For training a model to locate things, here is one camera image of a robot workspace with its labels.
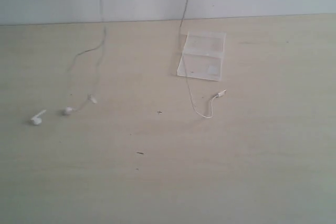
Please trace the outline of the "white wired earphones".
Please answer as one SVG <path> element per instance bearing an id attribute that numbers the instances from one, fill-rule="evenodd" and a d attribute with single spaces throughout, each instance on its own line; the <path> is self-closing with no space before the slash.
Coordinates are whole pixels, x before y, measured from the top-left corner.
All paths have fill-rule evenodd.
<path id="1" fill-rule="evenodd" d="M 182 35 L 181 34 L 181 29 L 182 29 L 183 22 L 185 20 L 185 14 L 186 14 L 186 11 L 187 11 L 187 8 L 188 8 L 188 3 L 189 3 L 189 0 L 185 0 L 184 10 L 183 10 L 182 18 L 181 18 L 181 21 L 180 21 L 179 29 L 178 29 L 179 30 L 178 31 L 178 41 L 179 41 L 178 43 L 180 43 L 180 39 L 181 39 L 181 35 Z M 96 51 L 98 49 L 101 49 L 101 57 L 96 62 L 96 68 L 95 68 L 95 70 L 96 70 L 96 79 L 95 79 L 95 81 L 94 81 L 94 83 L 92 85 L 92 93 L 88 93 L 86 100 L 83 101 L 83 103 L 78 108 L 72 108 L 72 107 L 69 107 L 69 106 L 65 107 L 65 109 L 62 110 L 62 115 L 68 116 L 68 115 L 71 115 L 72 113 L 76 113 L 76 112 L 81 111 L 87 105 L 87 103 L 89 101 L 91 101 L 93 104 L 97 104 L 97 100 L 94 97 L 94 93 L 96 92 L 96 87 L 98 86 L 98 83 L 99 83 L 99 80 L 100 80 L 99 68 L 100 68 L 100 65 L 101 65 L 101 62 L 102 62 L 104 56 L 106 55 L 105 54 L 105 45 L 106 45 L 106 39 L 107 39 L 107 27 L 106 27 L 106 24 L 104 22 L 104 0 L 99 0 L 99 15 L 100 15 L 101 22 L 103 23 L 102 38 L 101 38 L 100 43 L 96 47 L 93 47 L 93 48 L 90 48 L 90 49 L 87 49 L 87 50 L 84 50 L 82 52 L 77 53 L 74 56 L 74 58 L 73 58 L 73 60 L 71 62 L 71 65 L 69 66 L 69 68 L 67 70 L 68 73 L 71 72 L 71 70 L 75 66 L 77 58 L 79 56 L 87 54 L 87 53 L 92 52 L 92 51 Z M 213 115 L 214 115 L 214 112 L 213 112 L 213 102 L 214 102 L 215 99 L 223 97 L 223 95 L 226 93 L 227 90 L 222 90 L 222 91 L 216 93 L 215 95 L 213 95 L 210 98 L 210 100 L 209 100 L 209 107 L 210 107 L 210 114 L 209 114 L 209 116 L 206 116 L 206 115 L 203 115 L 203 114 L 199 113 L 196 110 L 195 103 L 193 101 L 193 94 L 192 94 L 192 89 L 190 87 L 190 83 L 189 83 L 189 80 L 188 80 L 189 76 L 188 76 L 188 72 L 187 72 L 187 65 L 185 63 L 185 57 L 183 55 L 183 50 L 181 51 L 181 60 L 182 60 L 183 67 L 184 67 L 184 72 L 185 72 L 185 75 L 183 77 L 185 78 L 185 81 L 186 81 L 186 85 L 187 85 L 187 89 L 188 89 L 188 92 L 189 92 L 190 102 L 191 102 L 193 111 L 197 115 L 199 115 L 200 117 L 202 117 L 204 119 L 211 119 L 211 118 L 213 118 Z M 46 111 L 47 111 L 46 109 L 43 109 L 40 112 L 38 112 L 36 115 L 32 116 L 29 119 L 29 123 L 31 125 L 34 125 L 34 126 L 41 125 L 42 124 L 41 116 L 44 113 L 46 113 Z"/>

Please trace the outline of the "clear plastic storage case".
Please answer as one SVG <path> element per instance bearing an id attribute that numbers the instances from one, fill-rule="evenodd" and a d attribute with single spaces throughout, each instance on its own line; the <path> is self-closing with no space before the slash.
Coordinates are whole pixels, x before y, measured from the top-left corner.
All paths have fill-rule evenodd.
<path id="1" fill-rule="evenodd" d="M 226 33 L 190 31 L 176 74 L 209 81 L 221 81 Z"/>

